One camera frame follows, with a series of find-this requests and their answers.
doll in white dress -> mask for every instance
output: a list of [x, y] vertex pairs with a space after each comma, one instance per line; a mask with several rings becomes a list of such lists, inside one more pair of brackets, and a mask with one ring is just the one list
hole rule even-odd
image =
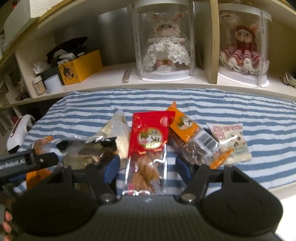
[[152, 43], [143, 59], [143, 67], [146, 71], [173, 72], [177, 70], [176, 63], [188, 65], [190, 56], [185, 46], [184, 38], [180, 38], [180, 28], [177, 20], [183, 17], [183, 13], [177, 13], [172, 20], [167, 20], [165, 15], [152, 12], [147, 13], [154, 20], [154, 37], [147, 40]]

human hand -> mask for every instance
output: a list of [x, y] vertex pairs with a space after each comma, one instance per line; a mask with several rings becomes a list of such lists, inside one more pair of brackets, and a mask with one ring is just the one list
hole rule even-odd
[[12, 216], [8, 211], [5, 211], [5, 221], [3, 222], [3, 229], [6, 233], [9, 233], [9, 235], [6, 235], [4, 237], [4, 241], [12, 241], [12, 235], [11, 233], [11, 227], [7, 222], [10, 222], [12, 220]]

red package top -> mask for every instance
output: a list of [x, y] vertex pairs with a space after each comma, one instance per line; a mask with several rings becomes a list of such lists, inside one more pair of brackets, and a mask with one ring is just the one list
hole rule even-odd
[[134, 152], [160, 151], [168, 141], [168, 128], [175, 117], [174, 111], [150, 111], [133, 114], [128, 156]]

food package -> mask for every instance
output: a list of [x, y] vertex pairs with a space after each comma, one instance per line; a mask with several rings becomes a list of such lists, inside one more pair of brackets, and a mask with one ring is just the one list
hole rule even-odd
[[109, 122], [99, 130], [93, 137], [89, 138], [89, 141], [100, 138], [116, 138], [116, 146], [118, 155], [120, 157], [120, 169], [126, 168], [128, 161], [128, 146], [129, 146], [129, 134], [131, 132], [130, 127], [126, 121], [122, 110], [118, 110]]
[[57, 144], [65, 155], [63, 166], [72, 170], [84, 169], [90, 163], [107, 164], [117, 154], [116, 137], [93, 140], [67, 139]]
[[231, 150], [222, 152], [220, 144], [203, 128], [177, 109], [174, 102], [168, 111], [175, 111], [175, 119], [170, 125], [170, 143], [191, 164], [207, 164], [218, 168], [230, 155]]
[[167, 173], [166, 143], [172, 111], [133, 114], [129, 161], [123, 194], [157, 195], [165, 193]]
[[238, 162], [248, 161], [252, 158], [249, 152], [247, 143], [243, 136], [242, 124], [209, 124], [213, 136], [218, 140], [221, 145], [222, 151], [228, 148], [233, 148], [234, 152], [225, 161], [224, 164], [235, 164]]
[[[53, 136], [46, 136], [33, 143], [33, 149], [37, 155], [44, 154], [44, 146], [53, 140]], [[27, 190], [32, 189], [40, 181], [49, 176], [52, 172], [48, 168], [44, 168], [38, 171], [29, 172], [26, 174]]]

black circular disc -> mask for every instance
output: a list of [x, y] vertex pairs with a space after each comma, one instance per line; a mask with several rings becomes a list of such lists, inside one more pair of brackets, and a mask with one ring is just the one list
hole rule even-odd
[[219, 230], [239, 235], [255, 236], [275, 231], [282, 206], [270, 193], [256, 195], [246, 190], [208, 195], [202, 203], [203, 216]]
[[51, 188], [39, 196], [20, 197], [12, 206], [12, 216], [29, 234], [54, 236], [84, 225], [94, 208], [94, 202], [76, 189]]

